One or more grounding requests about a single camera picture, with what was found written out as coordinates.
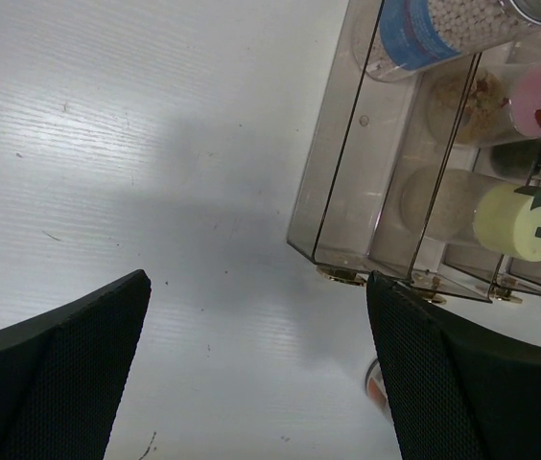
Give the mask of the pink-lid spice jar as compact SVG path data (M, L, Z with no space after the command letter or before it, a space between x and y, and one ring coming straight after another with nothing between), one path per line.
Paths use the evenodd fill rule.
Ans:
M448 73L433 85L426 119L436 140L466 147L541 138L541 62Z

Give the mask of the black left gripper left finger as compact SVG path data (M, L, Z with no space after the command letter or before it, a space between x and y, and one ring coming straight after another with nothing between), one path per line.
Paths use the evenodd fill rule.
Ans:
M0 459L101 459L151 299L144 270L0 330Z

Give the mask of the yellow-lid spice jar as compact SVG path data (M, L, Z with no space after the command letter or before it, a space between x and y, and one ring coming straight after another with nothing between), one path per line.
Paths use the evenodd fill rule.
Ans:
M403 224L430 240L478 246L526 262L541 262L541 187L477 172L434 167L407 180Z

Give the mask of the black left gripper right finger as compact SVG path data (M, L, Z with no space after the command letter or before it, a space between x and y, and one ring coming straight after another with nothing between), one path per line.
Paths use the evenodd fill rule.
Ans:
M370 328L405 459L541 459L541 347L429 303L381 273Z

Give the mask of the white-lid red-label spice jar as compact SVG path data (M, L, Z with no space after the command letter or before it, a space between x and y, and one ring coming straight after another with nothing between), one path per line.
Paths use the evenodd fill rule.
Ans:
M377 357L371 361L365 373L365 393L382 412L384 417L392 424L388 395L384 384L381 365Z

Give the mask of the tall silver-lid blue-label spice jar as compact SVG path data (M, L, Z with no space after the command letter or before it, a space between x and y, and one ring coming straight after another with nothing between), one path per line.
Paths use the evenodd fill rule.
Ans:
M541 1L371 1L352 33L367 75L398 81L541 31Z

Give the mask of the black-cap gold-band pepper bottle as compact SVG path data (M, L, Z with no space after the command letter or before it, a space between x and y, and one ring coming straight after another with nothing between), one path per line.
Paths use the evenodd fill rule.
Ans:
M498 176L526 179L540 171L541 138L493 147L490 163Z

